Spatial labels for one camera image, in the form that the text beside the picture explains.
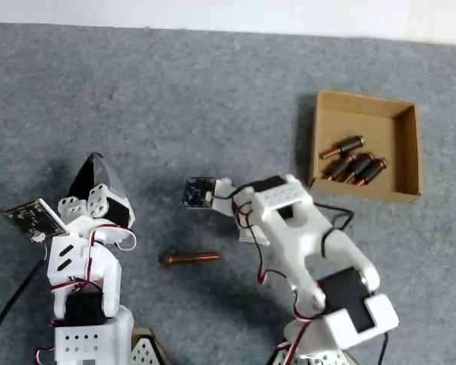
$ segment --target circuit board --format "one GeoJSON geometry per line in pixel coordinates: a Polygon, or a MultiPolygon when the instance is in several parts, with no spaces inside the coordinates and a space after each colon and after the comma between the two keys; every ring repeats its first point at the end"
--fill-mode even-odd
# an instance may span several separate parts
{"type": "Polygon", "coordinates": [[[211,208],[213,204],[214,177],[190,177],[185,181],[184,206],[188,208],[211,208]]]}
{"type": "Polygon", "coordinates": [[[42,199],[8,209],[3,214],[31,242],[32,237],[40,233],[46,237],[65,233],[61,219],[42,199]]]}

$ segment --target copper cylinder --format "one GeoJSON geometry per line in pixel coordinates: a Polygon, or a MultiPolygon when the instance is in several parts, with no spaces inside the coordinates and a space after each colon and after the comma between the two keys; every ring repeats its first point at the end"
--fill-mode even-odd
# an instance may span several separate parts
{"type": "Polygon", "coordinates": [[[160,258],[160,263],[169,267],[194,262],[216,261],[220,258],[221,255],[218,252],[186,253],[178,255],[168,254],[160,258]]]}
{"type": "Polygon", "coordinates": [[[360,148],[365,144],[365,138],[362,135],[355,135],[351,138],[345,139],[336,144],[336,147],[327,150],[321,154],[321,158],[329,158],[335,154],[342,154],[343,152],[350,152],[355,148],[360,148]]]}
{"type": "Polygon", "coordinates": [[[343,180],[343,183],[349,183],[350,181],[353,181],[353,179],[355,178],[355,175],[356,175],[356,174],[355,174],[354,172],[350,173],[350,174],[346,177],[346,179],[343,180]]]}
{"type": "Polygon", "coordinates": [[[361,174],[361,178],[356,181],[358,186],[370,184],[370,182],[387,168],[388,162],[385,158],[378,158],[373,161],[361,174]]]}

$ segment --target open box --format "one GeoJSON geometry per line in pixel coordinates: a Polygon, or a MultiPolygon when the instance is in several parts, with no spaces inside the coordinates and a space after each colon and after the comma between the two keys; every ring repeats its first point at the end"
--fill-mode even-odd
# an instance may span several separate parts
{"type": "Polygon", "coordinates": [[[419,114],[413,103],[341,91],[318,94],[312,131],[312,189],[390,202],[411,202],[423,192],[419,114]],[[366,144],[355,153],[385,157],[388,167],[367,186],[322,179],[330,163],[320,153],[345,138],[362,135],[366,144]]]}

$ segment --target black cylinder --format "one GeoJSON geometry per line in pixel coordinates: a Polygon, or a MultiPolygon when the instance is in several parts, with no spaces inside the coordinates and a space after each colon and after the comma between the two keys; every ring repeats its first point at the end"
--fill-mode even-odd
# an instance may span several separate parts
{"type": "Polygon", "coordinates": [[[356,158],[351,170],[359,176],[372,162],[373,156],[371,154],[361,154],[356,158]]]}
{"type": "Polygon", "coordinates": [[[380,172],[383,169],[387,168],[387,161],[383,158],[379,158],[375,161],[373,161],[370,166],[368,166],[361,174],[362,179],[365,179],[366,183],[368,184],[370,181],[372,181],[374,178],[377,177],[377,175],[380,174],[380,172]]]}
{"type": "Polygon", "coordinates": [[[343,175],[344,171],[348,168],[350,162],[353,160],[355,160],[355,156],[352,154],[343,156],[341,159],[339,159],[338,161],[329,166],[326,175],[332,176],[333,179],[337,179],[338,177],[343,175]]]}
{"type": "Polygon", "coordinates": [[[340,152],[348,152],[354,150],[355,148],[360,148],[365,144],[365,139],[361,135],[355,135],[354,137],[348,138],[340,143],[337,146],[340,148],[340,152]]]}

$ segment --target white plastic bracket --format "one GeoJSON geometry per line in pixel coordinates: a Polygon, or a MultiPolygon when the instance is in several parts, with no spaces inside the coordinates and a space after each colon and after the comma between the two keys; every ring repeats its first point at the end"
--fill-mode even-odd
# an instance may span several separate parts
{"type": "Polygon", "coordinates": [[[55,361],[57,365],[83,365],[86,360],[94,360],[96,365],[130,364],[133,328],[133,316],[124,306],[104,325],[58,327],[55,361]]]}

